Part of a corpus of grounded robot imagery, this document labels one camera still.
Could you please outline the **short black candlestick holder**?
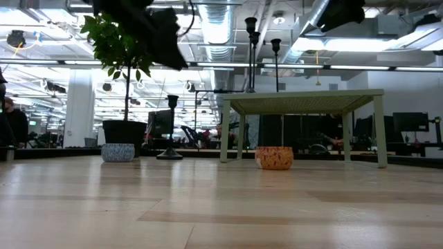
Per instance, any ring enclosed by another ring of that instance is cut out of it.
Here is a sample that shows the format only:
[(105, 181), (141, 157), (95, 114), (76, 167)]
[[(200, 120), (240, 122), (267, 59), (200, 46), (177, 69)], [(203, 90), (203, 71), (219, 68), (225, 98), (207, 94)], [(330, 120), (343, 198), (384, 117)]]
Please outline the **short black candlestick holder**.
[(174, 133), (174, 110), (177, 106), (179, 96), (168, 95), (168, 106), (170, 108), (170, 136), (168, 148), (161, 154), (157, 155), (158, 160), (182, 160), (183, 156), (177, 153), (173, 148), (173, 133)]

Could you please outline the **black background monitor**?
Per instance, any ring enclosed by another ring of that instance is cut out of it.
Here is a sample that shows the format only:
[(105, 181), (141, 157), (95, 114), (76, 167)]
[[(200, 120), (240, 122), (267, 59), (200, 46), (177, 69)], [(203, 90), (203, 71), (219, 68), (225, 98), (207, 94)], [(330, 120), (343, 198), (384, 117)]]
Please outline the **black background monitor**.
[(393, 113), (393, 121), (396, 131), (429, 131), (427, 113)]
[(151, 138), (160, 138), (162, 135), (170, 134), (173, 128), (173, 117), (171, 110), (149, 112), (147, 132)]
[(371, 138), (373, 132), (373, 118), (358, 118), (355, 123), (353, 136), (357, 138)]

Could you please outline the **green perforated metal riser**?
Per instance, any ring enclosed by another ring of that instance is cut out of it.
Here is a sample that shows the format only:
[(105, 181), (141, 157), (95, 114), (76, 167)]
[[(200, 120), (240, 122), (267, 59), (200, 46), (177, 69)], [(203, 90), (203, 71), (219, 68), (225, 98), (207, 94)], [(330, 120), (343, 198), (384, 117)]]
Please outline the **green perforated metal riser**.
[(374, 105), (374, 126), (376, 129), (377, 163), (379, 168), (388, 166), (385, 123), (383, 116), (382, 89), (338, 90), (338, 91), (301, 91), (279, 93), (242, 93), (224, 94), (222, 111), (222, 133), (220, 161), (228, 162), (228, 135), (230, 111), (240, 116), (237, 141), (237, 159), (242, 158), (244, 123), (248, 115), (286, 115), (286, 114), (341, 114), (343, 119), (344, 158), (350, 162), (350, 128), (348, 115), (363, 105)]

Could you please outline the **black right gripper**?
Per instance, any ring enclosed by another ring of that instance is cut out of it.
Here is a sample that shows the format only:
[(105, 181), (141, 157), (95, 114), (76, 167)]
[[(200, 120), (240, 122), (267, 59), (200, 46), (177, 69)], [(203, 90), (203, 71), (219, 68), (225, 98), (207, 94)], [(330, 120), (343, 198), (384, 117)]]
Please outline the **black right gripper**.
[(329, 0), (329, 12), (324, 12), (317, 22), (322, 33), (346, 24), (349, 19), (364, 19), (365, 0)]

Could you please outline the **potted green plant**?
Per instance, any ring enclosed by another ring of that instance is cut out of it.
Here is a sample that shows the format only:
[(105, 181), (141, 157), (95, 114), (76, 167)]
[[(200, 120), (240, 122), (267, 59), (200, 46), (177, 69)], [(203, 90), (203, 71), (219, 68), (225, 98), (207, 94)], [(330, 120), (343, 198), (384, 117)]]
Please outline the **potted green plant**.
[(139, 157), (147, 124), (129, 119), (130, 86), (132, 80), (141, 81), (143, 73), (150, 74), (152, 56), (106, 13), (86, 16), (80, 32), (87, 34), (87, 39), (92, 42), (94, 59), (107, 69), (108, 76), (125, 81), (124, 117), (103, 122), (106, 143), (132, 144), (135, 157)]

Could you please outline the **black office chair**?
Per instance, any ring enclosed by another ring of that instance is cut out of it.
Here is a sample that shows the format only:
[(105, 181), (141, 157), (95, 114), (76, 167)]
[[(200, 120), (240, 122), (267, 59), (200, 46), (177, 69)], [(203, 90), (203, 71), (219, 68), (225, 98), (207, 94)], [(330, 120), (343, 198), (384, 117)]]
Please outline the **black office chair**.
[(198, 133), (194, 129), (192, 129), (188, 126), (183, 126), (183, 125), (181, 126), (181, 130), (185, 133), (185, 135), (188, 139), (187, 147), (199, 149), (200, 145), (199, 145)]

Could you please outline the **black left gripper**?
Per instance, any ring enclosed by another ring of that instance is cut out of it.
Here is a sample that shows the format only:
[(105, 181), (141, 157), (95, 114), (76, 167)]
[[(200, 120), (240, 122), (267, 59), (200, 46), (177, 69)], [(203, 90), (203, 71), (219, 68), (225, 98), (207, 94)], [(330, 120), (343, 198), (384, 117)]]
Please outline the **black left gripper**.
[(110, 16), (126, 32), (138, 37), (154, 38), (142, 41), (139, 47), (152, 61), (181, 71), (188, 65), (177, 45), (176, 12), (173, 8), (152, 9), (154, 0), (90, 0), (94, 15)]

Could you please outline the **tall black candlestick holder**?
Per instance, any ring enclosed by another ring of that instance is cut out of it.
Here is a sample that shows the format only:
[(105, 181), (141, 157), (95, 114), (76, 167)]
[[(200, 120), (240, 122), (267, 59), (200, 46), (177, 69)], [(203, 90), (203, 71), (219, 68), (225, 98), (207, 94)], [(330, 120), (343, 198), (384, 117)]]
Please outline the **tall black candlestick holder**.
[(253, 80), (253, 76), (252, 76), (252, 70), (253, 70), (253, 56), (252, 56), (252, 52), (253, 52), (253, 33), (255, 32), (255, 24), (257, 19), (255, 17), (248, 17), (245, 20), (245, 24), (246, 24), (246, 31), (248, 33), (248, 38), (249, 38), (249, 45), (248, 45), (248, 51), (249, 51), (249, 56), (248, 56), (248, 85), (246, 87), (245, 92), (246, 93), (252, 93), (253, 92), (253, 87), (252, 87), (252, 80)]

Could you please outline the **black aluminium rig frame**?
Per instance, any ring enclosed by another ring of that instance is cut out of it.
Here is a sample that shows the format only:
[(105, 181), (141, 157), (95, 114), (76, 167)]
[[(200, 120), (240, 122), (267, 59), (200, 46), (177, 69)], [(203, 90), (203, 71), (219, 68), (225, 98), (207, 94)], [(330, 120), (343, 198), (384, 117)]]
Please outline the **black aluminium rig frame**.
[[(160, 151), (142, 151), (141, 157), (156, 157)], [(6, 148), (0, 147), (0, 161), (6, 160)], [(85, 149), (85, 148), (69, 148), (69, 149), (16, 149), (14, 151), (15, 160), (41, 159), (41, 158), (61, 158), (74, 156), (99, 156), (101, 149)], [(209, 150), (185, 150), (179, 151), (184, 158), (218, 158), (219, 151)], [(228, 159), (237, 158), (237, 152), (228, 152)], [(243, 152), (242, 159), (254, 159), (255, 152)], [(344, 155), (316, 155), (316, 154), (294, 154), (295, 160), (344, 160)], [(362, 161), (369, 163), (377, 163), (377, 155), (375, 154), (357, 154), (350, 156), (351, 161)], [(443, 169), (443, 158), (414, 158), (408, 156), (388, 156), (388, 164), (390, 165), (407, 165), (411, 167), (425, 167), (433, 169)]]

